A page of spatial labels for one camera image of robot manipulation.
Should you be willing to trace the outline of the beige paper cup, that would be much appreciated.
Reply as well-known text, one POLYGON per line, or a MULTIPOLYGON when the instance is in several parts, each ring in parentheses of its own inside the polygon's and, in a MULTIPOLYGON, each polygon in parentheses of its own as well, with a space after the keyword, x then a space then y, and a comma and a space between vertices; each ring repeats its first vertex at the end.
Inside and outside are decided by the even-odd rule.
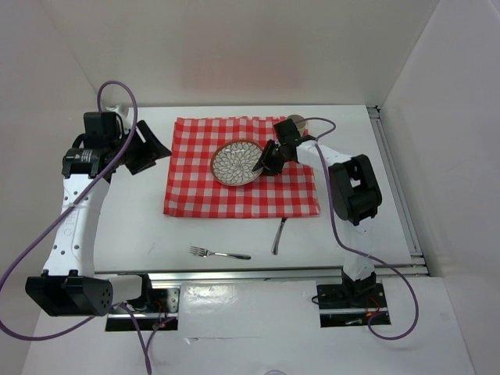
POLYGON ((294 123, 301 136, 305 135, 308 128, 308 121, 304 117, 294 114, 288 116, 287 119, 294 123))

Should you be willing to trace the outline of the floral patterned plate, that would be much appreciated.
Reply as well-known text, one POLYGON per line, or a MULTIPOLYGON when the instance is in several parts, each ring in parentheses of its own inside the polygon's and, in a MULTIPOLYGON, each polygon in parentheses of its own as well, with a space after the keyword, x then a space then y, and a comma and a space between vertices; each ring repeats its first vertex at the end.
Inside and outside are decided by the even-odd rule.
POLYGON ((263 168, 254 170, 263 148, 254 141, 230 141, 219 147, 212 155, 210 170, 219 183, 237 187, 256 180, 263 168))

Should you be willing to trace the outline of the red white checkered cloth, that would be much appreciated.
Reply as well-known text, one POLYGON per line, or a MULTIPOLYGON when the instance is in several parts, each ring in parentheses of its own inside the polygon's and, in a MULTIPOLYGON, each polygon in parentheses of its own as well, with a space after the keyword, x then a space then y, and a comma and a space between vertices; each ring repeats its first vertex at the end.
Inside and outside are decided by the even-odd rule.
POLYGON ((264 146, 274 138, 278 117, 176 119, 163 212, 177 218, 261 219, 320 214, 313 169, 295 162, 282 174, 260 176, 238 187, 221 184, 211 172, 213 154, 227 142, 264 146))

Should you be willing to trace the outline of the silver knife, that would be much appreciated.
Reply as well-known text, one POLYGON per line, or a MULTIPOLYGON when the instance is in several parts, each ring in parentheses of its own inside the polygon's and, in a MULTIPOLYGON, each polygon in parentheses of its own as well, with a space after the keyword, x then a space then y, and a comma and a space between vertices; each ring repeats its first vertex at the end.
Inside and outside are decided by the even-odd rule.
POLYGON ((272 255, 278 255, 280 239, 281 239, 281 236, 282 236, 282 233, 283 233, 283 230, 284 230, 284 225, 287 222, 287 219, 288 219, 287 217, 284 217, 284 218, 282 218, 280 220, 280 224, 279 224, 279 227, 277 229, 277 233, 275 235, 275 238, 273 240, 273 245, 272 245, 272 248, 271 248, 271 254, 272 255))

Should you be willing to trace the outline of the silver fork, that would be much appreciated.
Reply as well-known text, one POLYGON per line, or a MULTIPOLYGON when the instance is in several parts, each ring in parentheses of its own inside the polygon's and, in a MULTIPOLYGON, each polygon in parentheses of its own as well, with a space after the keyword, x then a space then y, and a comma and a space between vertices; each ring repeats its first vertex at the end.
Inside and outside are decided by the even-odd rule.
POLYGON ((250 255, 237 254, 237 253, 225 253, 225 252, 212 252, 206 248, 200 248, 196 246, 191 246, 189 248, 189 252, 194 256, 199 256, 203 258, 207 258, 210 256, 219 256, 228 259, 238 259, 238 260, 251 260, 252 257, 250 255))

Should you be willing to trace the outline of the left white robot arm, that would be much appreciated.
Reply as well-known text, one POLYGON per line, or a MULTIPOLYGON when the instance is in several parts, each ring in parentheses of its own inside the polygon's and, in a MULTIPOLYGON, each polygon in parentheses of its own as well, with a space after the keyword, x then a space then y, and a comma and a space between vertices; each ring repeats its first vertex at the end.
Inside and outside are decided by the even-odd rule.
POLYGON ((95 276, 95 238, 116 169, 125 166, 135 175, 170 155, 144 120, 129 135, 115 112, 84 114, 84 132, 62 159, 64 218, 41 275, 28 277, 25 284, 26 293, 48 315, 104 316, 122 302, 138 312, 151 308, 148 276, 95 276))

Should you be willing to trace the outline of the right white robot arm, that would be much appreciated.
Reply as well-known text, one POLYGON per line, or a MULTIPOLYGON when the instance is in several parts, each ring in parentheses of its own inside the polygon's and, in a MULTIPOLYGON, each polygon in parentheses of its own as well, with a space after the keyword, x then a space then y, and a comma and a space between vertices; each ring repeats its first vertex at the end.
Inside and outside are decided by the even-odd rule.
POLYGON ((293 120, 276 123, 276 140, 264 147, 255 170, 275 176, 286 163, 295 162, 323 172, 334 223, 340 219, 348 232, 348 243, 342 243, 338 229, 333 227, 338 245, 348 254, 341 269, 341 297, 350 306, 360 305, 376 287, 373 252, 373 219, 382 203, 382 194, 368 156, 347 155, 320 143, 320 139, 336 128, 317 137, 300 134, 293 120))

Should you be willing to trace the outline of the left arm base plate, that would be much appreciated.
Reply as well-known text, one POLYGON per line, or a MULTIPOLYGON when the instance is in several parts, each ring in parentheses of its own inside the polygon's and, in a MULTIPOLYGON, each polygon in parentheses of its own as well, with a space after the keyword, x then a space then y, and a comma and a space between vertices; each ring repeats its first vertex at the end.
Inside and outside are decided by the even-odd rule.
POLYGON ((127 311, 130 311, 137 321, 141 331, 153 332, 177 331, 178 313, 180 308, 180 288, 151 288, 144 298, 133 302, 124 302, 113 308, 107 316, 106 332, 128 332, 136 330, 127 311))

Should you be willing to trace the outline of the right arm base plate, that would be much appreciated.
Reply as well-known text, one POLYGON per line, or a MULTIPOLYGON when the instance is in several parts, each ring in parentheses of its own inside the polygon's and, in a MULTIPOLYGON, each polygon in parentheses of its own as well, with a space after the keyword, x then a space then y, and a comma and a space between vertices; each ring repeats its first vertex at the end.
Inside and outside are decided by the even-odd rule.
POLYGON ((340 284, 319 284, 311 302, 319 308, 322 328, 366 326, 370 317, 374 326, 391 324, 381 283, 356 300, 349 300, 340 284))

